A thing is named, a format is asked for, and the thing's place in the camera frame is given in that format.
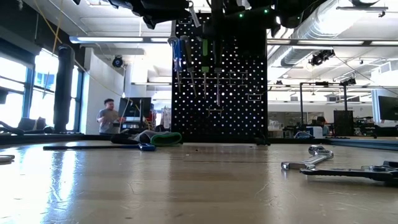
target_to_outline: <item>ceiling duct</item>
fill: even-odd
[[[354,2],[355,4],[361,4],[362,7],[369,7],[378,1],[379,0],[327,0],[295,29],[295,32],[290,38],[334,39],[337,35],[350,28],[364,13],[366,13],[360,10],[338,10],[337,7],[352,7]],[[268,67],[271,65],[293,67],[314,51],[313,49],[295,49],[289,46],[281,46],[268,59]]]

